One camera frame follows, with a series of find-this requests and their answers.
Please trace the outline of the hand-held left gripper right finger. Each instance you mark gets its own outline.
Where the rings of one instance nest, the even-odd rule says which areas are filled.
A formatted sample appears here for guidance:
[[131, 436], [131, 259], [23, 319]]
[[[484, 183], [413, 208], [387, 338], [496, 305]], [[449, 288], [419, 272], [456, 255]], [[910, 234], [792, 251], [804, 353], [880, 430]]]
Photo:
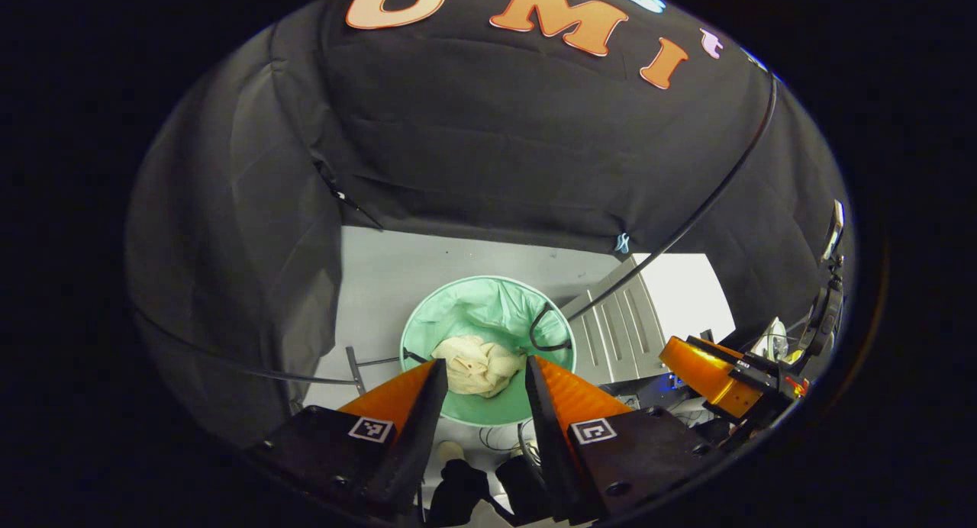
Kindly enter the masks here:
[[557, 520], [630, 523], [725, 456], [664, 407], [631, 409], [542, 357], [527, 359], [524, 386]]

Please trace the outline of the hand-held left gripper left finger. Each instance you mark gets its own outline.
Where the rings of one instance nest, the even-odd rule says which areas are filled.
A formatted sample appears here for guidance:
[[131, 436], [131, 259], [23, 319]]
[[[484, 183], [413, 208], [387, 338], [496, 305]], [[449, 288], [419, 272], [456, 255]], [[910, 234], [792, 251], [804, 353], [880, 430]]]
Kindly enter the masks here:
[[446, 395], [446, 362], [422, 362], [339, 409], [305, 407], [244, 456], [328, 517], [417, 517]]

